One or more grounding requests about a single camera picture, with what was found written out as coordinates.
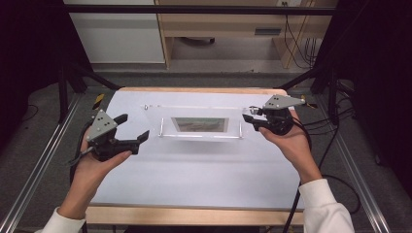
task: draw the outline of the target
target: black clamp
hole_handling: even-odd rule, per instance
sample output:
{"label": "black clamp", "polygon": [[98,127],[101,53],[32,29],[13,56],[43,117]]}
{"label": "black clamp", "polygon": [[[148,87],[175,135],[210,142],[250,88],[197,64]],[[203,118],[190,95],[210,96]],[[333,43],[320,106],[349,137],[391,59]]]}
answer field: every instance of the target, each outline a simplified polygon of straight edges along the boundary
{"label": "black clamp", "polygon": [[264,119],[255,119],[252,116],[243,115],[246,122],[252,124],[258,131],[260,127],[269,129],[276,135],[286,135],[294,125],[289,107],[305,104],[304,99],[292,98],[285,95],[273,95],[262,108],[251,107],[251,114],[263,116]]}

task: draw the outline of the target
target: finger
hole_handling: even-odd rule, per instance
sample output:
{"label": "finger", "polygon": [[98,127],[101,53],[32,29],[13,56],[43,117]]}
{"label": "finger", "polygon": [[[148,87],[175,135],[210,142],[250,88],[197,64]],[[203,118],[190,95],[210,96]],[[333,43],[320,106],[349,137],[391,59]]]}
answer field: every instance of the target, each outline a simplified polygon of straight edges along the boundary
{"label": "finger", "polygon": [[258,131],[263,135],[263,137],[271,142],[274,142],[274,140],[276,140],[276,135],[273,134],[270,130],[268,130],[267,128],[264,127],[260,127],[258,129]]}
{"label": "finger", "polygon": [[105,168],[107,169],[108,172],[111,171],[112,169],[122,164],[130,155],[131,155],[130,150],[118,153],[111,159],[104,162]]}

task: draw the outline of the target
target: wrist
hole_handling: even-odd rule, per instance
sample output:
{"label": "wrist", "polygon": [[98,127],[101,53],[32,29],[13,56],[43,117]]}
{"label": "wrist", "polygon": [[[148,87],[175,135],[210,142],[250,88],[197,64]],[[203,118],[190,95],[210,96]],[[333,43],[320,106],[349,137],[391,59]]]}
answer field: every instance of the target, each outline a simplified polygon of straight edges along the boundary
{"label": "wrist", "polygon": [[69,190],[69,193],[57,212],[59,215],[67,218],[84,219],[86,217],[86,209],[91,199],[92,195]]}

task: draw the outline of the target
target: black curtain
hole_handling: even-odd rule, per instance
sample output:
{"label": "black curtain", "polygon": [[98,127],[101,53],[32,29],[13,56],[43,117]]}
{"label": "black curtain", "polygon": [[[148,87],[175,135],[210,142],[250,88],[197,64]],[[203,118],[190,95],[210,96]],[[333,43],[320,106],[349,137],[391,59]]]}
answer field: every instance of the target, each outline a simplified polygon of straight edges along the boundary
{"label": "black curtain", "polygon": [[[63,1],[1,3],[0,149],[21,123],[28,96],[58,82],[62,65],[77,63],[92,71],[70,16],[47,11],[45,4],[63,4]],[[71,85],[86,87],[80,74],[73,73],[67,80]]]}

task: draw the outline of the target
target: metal frame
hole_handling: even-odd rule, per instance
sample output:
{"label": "metal frame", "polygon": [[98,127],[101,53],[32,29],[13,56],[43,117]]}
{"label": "metal frame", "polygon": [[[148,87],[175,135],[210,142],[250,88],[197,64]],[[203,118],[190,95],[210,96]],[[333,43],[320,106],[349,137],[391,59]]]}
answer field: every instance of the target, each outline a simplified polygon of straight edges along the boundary
{"label": "metal frame", "polygon": [[[61,11],[62,13],[107,13],[107,14],[225,14],[225,15],[289,15],[289,16],[336,16],[336,15],[346,15],[353,13],[354,11],[350,10],[337,10],[334,8],[279,8],[279,7],[233,7],[233,6],[147,6],[147,5],[129,5],[129,6],[120,6],[120,5],[47,5],[40,6],[45,11]],[[335,49],[338,47],[338,44],[344,38],[345,33],[348,32],[349,28],[355,23],[356,18],[351,24],[346,28],[345,32],[339,38],[338,42],[335,43]],[[332,52],[329,52],[327,58],[330,58]],[[59,74],[59,87],[60,87],[60,106],[61,106],[61,116],[60,123],[57,125],[47,147],[43,151],[38,163],[36,164],[34,170],[32,171],[29,179],[27,180],[24,188],[20,192],[15,204],[12,206],[11,210],[3,219],[0,225],[0,233],[13,232],[17,227],[18,221],[25,208],[27,207],[33,193],[40,182],[44,172],[46,171],[49,162],[51,161],[53,154],[60,143],[62,136],[64,135],[67,126],[73,117],[73,114],[76,112],[78,103],[81,99],[81,94],[75,94],[75,97],[72,100],[72,103],[69,107],[67,104],[67,93],[66,93],[66,80],[73,82],[75,77],[72,77],[73,74],[70,74],[70,77],[66,77],[66,72],[73,69],[83,75],[91,77],[97,80],[100,83],[103,83],[111,89],[117,89],[119,86],[110,83],[93,72],[89,72],[87,69],[82,68],[76,64],[68,64],[68,61],[62,58],[61,61],[61,71]],[[297,83],[314,77],[314,75],[323,72],[325,69],[332,66],[330,61],[326,65],[316,64],[315,68],[308,71],[307,73],[297,77],[293,81],[286,83],[280,88],[290,89]],[[76,81],[77,84],[84,84],[83,81]],[[326,115],[324,102],[322,99],[318,98],[319,103],[321,103],[321,108]],[[337,143],[342,156],[342,161],[346,167],[346,170],[349,173],[349,176],[352,182],[355,185],[355,189],[360,194],[360,199],[363,203],[363,207],[369,217],[369,220],[372,224],[372,227],[376,232],[390,232],[390,228],[385,221],[385,218],[382,216],[382,213],[379,210],[379,207],[373,198],[370,190],[367,187],[365,180],[363,179],[359,168],[357,167],[352,155],[349,153],[348,148],[346,147],[343,138],[338,133]]]}
{"label": "metal frame", "polygon": [[[322,110],[325,117],[327,117],[327,109],[325,98],[315,95],[316,101],[319,104],[320,109]],[[342,135],[337,132],[336,135],[336,144],[339,150],[339,155],[342,159],[342,162],[348,172],[349,178],[354,184],[354,188],[360,196],[360,201],[362,202],[363,209],[366,212],[367,217],[369,218],[370,224],[372,225],[375,232],[379,233],[390,233],[391,229],[389,228],[388,223],[385,220],[385,217],[382,215],[381,210],[379,209],[378,204],[376,203],[375,198],[372,195],[366,181],[361,174],[357,163],[354,160],[354,157],[351,155],[348,147],[343,140]]]}
{"label": "metal frame", "polygon": [[41,178],[48,168],[49,162],[54,156],[54,152],[61,142],[61,138],[63,137],[74,113],[76,112],[81,99],[82,94],[74,95],[69,106],[67,117],[55,128],[54,133],[52,134],[48,144],[46,145],[46,148],[43,150],[43,153],[39,158],[39,161],[37,162],[36,166],[30,174],[30,177],[27,179],[27,182],[18,195],[15,204],[12,206],[6,217],[0,223],[0,233],[9,233],[13,232],[16,229],[17,224],[21,219],[28,203],[30,202],[37,186],[39,185]]}

